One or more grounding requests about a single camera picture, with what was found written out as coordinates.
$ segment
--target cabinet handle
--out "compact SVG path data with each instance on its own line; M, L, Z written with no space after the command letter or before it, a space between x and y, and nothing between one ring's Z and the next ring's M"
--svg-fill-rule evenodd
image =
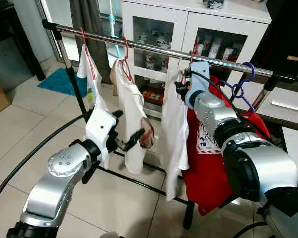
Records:
M294 110L294 111L298 112L298 107L295 107L295 106L292 106L292 105L289 105L289 104L280 103L280 102L272 100L272 105L279 106L279 107L282 107L282 108L287 108L287 109Z

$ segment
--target blue rug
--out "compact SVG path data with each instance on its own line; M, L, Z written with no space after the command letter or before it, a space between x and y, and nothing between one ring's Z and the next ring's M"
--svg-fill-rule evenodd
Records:
M75 78L78 84L80 94L82 95L82 97L85 97L87 95L86 78L78 78L76 72L75 72ZM42 81L42 83L40 83L38 87L75 96L74 89L66 74L65 69L63 68L59 68L54 73L52 73L49 77L44 79L44 81Z

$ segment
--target clothes rack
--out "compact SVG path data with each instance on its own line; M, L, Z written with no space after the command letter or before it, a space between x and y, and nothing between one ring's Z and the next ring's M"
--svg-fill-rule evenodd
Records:
M75 28L71 28L71 27L67 27L67 26L58 25L56 23L48 22L46 19L42 21L42 24L45 29L51 30L53 32L54 38L57 42L57 45L58 45L60 53L61 53L61 57L64 60L64 64L66 67L66 73L67 73L69 80L70 80L70 82L73 86L73 89L75 91L75 95L76 95L78 104L82 111L82 115L83 115L85 121L87 122L89 119L89 116L91 114L91 111L87 111L85 108L82 96L80 94L80 91L79 91L79 88L78 88L78 85L77 85L77 82L75 79L74 70L72 68L71 62L70 62L68 55L66 53L66 50L65 50L65 47L64 47L64 44L62 41L62 35L61 35L61 32L64 32L64 33L70 33L75 36L82 37L82 32L80 29L75 29ZM124 40L115 38L115 37L111 37L111 36L105 36L105 35L95 34L95 33L91 33L91 32L85 32L85 37L92 39L92 40L126 46L126 43ZM134 48L134 49L138 49L138 50L142 50L142 51L146 51L146 52L154 52L154 53L158 53L158 54L162 54L162 55L166 55L166 56L170 56L170 57L174 57L174 58L178 58L178 59L183 59L183 60L191 59L191 55L189 53L171 50L171 49L163 49L163 48L154 47L154 46L147 45L147 44L137 43L134 41L128 41L128 46L130 48ZM213 59L213 58L208 58L208 57L204 57L204 56L193 55L193 61L205 61L205 62L208 62L209 65L211 65L211 66L228 68L231 70L248 73L248 74L252 73L251 68L246 65L235 63L235 62L230 62L230 61L226 61L226 60L222 60L222 59ZM273 88L276 86L278 81L287 82L287 83L294 83L295 81L297 81L297 78L295 75L280 74L280 73L276 73L274 71L261 69L261 68L255 68L255 72L257 75L261 75L261 76L269 78L269 80L265 84L263 90L260 92L260 94L258 95L258 97L256 98L256 100L253 103L253 106L256 110L259 108L259 106L262 104L262 102L265 100L265 98L268 96L268 94L273 90ZM117 155L120 155L120 156L124 156L124 154L116 152L116 151L114 153ZM160 170L162 172L166 172L164 169L154 166L154 165L151 165L151 164L148 164L146 162L144 162L144 165L147 167L151 167L153 169ZM140 181L137 181L133 178L127 177L125 175L122 175L122 174L117 173L112 170L107 170L100 166L98 168L103 171L106 171L110 174L113 174L115 176L118 176L122 179L128 180L128 181L133 182L137 185L143 186L143 187L150 189L154 192L157 192L161 195L166 195L166 193L164 191L154 188L154 187L152 187L148 184L142 183ZM179 197L174 198L174 200L187 205L186 213L185 213L185 217L184 217L184 221L183 221L183 227L185 229L190 228L191 223L192 223L194 203L191 201L186 201Z

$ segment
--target purple hanger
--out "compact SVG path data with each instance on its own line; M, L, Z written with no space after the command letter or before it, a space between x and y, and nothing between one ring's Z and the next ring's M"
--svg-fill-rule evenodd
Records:
M244 97L243 84L254 80L254 78L255 78L255 76L256 76L256 73L255 73L255 67L254 67L253 64L251 64L251 63L249 63L249 62L244 63L244 65L247 65L247 66L249 66L249 67L252 69L252 76L251 76L249 79L243 79L243 80L241 81L241 83L234 84L233 86L230 85L229 83L227 83L227 82L224 81L224 80L220 80L220 82L223 83L223 84L225 84L225 85L227 85L228 87L230 87L231 90L232 90L232 95L233 95L233 97L235 97L235 98L242 98L242 99L248 104L249 108L250 108L250 109L253 111L253 113L254 113L254 112L255 112L254 107L253 107L253 106L251 105L251 103ZM239 88L239 89L240 89L240 91L241 91L241 92L240 92L240 95L236 95L236 94L235 94L235 89L236 89L236 88Z

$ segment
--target black cable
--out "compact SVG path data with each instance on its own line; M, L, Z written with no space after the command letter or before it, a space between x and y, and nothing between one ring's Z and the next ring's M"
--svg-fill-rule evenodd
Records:
M61 126L59 129L54 131L52 134L50 134L48 137L46 137L40 144L38 144L13 170L12 172L5 178L5 180L0 185L0 194L4 190L4 188L8 185L10 180L13 178L13 176L22 168L22 166L29 160L31 157L39 150L41 149L49 140L51 140L54 136L56 136L58 133L60 133L62 130L73 124L74 122L78 121L79 119L83 118L83 115L78 116L77 118L74 118L73 120L67 122L63 126Z
M205 79L206 81L208 81L210 84L212 84L215 88L216 88L216 90L218 90L222 95L223 95L223 97L225 97L225 99L226 99L226 101L231 105L231 107L235 110L235 112L236 112L236 114L237 114L237 116L239 117L239 119L241 120L241 121L245 121L245 122L247 122L248 124L251 124L253 127L255 127L255 129L259 132L259 133L261 133L264 137L265 137L265 139L268 141L268 142L270 142L270 143L272 143L273 145L275 145L275 143L272 141L272 139L265 133L265 132L263 132L263 130L261 129L261 128L259 128L256 124L254 124L253 122L251 122L250 120L248 120L247 118L245 118L245 117L243 117L241 114L240 114L240 112L238 111L238 109L236 108L236 106L233 104L233 102L231 102L230 101L230 99L227 97L227 95L215 84L215 83L213 83L211 80L209 80L208 78L206 78L204 75L201 75L201 74L199 74L199 73L197 73L197 72L194 72L194 71L191 71L191 73L192 74L195 74L195 75L197 75L197 76L199 76L199 77L201 77L201 78L203 78L203 79Z
M242 230L240 230L238 233L236 233L233 238L238 238L240 237L243 233L247 232L249 229L252 229L254 227L259 227L259 226L265 226L267 225L266 222L255 222L253 224L248 225L247 227L244 227Z

